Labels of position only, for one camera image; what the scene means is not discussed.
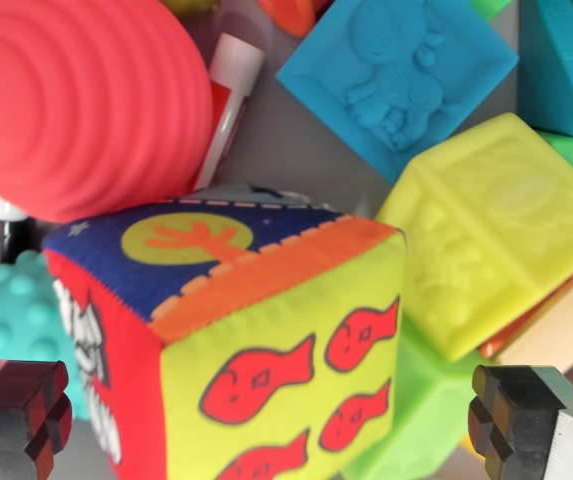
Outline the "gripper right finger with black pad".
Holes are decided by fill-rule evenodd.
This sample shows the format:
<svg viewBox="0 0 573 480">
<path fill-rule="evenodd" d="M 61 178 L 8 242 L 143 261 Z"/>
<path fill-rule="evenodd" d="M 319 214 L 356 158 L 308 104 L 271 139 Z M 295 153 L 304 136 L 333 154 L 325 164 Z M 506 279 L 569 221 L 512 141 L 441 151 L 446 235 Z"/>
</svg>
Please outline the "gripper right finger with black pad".
<svg viewBox="0 0 573 480">
<path fill-rule="evenodd" d="M 491 479 L 573 479 L 573 384 L 550 366 L 479 365 L 468 432 Z"/>
</svg>

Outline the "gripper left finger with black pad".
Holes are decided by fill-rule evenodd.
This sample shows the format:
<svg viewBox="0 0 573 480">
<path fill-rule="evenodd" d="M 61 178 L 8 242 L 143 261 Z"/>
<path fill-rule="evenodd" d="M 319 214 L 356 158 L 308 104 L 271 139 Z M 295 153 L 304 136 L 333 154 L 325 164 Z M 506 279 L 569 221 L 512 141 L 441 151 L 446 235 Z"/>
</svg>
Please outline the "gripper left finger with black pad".
<svg viewBox="0 0 573 480">
<path fill-rule="evenodd" d="M 61 361 L 0 359 L 0 479 L 46 479 L 72 429 Z"/>
</svg>

